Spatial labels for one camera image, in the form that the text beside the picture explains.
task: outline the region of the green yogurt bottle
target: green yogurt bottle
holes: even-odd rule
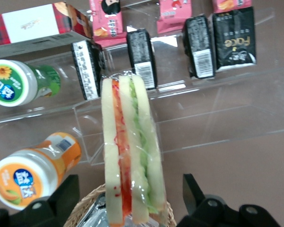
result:
[[[0,105],[13,107],[41,96],[54,96],[60,86],[59,74],[51,66],[0,60]]]

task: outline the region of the green label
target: green label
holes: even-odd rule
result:
[[[51,66],[27,66],[34,72],[38,82],[36,98],[40,96],[54,96],[59,92],[61,86],[60,77]]]
[[[19,73],[8,65],[0,65],[0,101],[13,103],[23,93],[23,81]]]

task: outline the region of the white bottle cap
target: white bottle cap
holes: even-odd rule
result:
[[[18,106],[31,102],[38,92],[34,72],[19,61],[0,60],[0,105]]]

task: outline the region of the blue logo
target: blue logo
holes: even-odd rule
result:
[[[14,173],[14,181],[19,186],[29,186],[34,182],[33,176],[26,169],[18,169]]]
[[[11,85],[5,84],[0,91],[0,95],[6,100],[12,100],[15,97],[15,90]]]

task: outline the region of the sandwich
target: sandwich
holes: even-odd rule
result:
[[[146,223],[166,209],[161,156],[144,82],[140,76],[104,79],[102,116],[106,211],[111,227]]]

